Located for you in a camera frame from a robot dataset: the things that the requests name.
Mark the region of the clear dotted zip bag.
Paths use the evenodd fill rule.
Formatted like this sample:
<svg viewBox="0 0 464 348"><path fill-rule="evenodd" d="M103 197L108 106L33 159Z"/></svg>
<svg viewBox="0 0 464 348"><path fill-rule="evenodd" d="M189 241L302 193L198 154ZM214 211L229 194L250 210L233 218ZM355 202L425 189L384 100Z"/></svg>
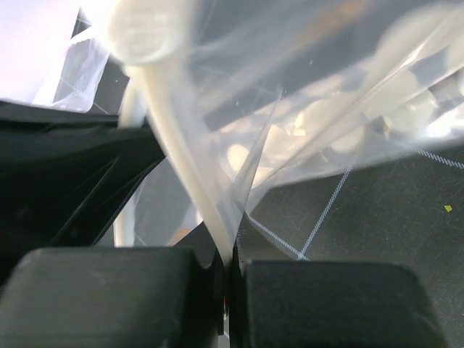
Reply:
<svg viewBox="0 0 464 348"><path fill-rule="evenodd" d="M108 60L120 125L148 122L225 262L271 188L463 138L461 1L81 1L58 107Z"/></svg>

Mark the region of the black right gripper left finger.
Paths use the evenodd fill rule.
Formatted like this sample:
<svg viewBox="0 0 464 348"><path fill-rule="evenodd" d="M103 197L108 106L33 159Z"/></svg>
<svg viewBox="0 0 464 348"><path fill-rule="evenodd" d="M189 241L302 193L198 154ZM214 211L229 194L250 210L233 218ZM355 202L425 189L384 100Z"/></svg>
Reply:
<svg viewBox="0 0 464 348"><path fill-rule="evenodd" d="M1 345L216 347L224 275L206 236L176 246L34 249L1 290Z"/></svg>

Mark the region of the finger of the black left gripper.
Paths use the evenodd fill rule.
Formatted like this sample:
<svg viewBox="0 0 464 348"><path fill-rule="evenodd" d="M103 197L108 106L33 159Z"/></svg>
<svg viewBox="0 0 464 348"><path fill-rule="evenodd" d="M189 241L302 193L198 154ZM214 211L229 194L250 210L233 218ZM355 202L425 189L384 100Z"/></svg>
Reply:
<svg viewBox="0 0 464 348"><path fill-rule="evenodd" d="M148 126L1 103L1 266L43 247L89 247L164 158Z"/></svg>

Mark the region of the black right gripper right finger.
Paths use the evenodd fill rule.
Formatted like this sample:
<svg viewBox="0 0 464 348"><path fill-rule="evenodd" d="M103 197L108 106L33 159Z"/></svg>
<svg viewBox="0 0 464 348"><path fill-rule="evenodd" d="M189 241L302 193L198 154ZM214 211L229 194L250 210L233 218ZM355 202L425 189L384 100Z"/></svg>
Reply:
<svg viewBox="0 0 464 348"><path fill-rule="evenodd" d="M446 347L420 279L400 265L293 261L254 231L236 237L232 347Z"/></svg>

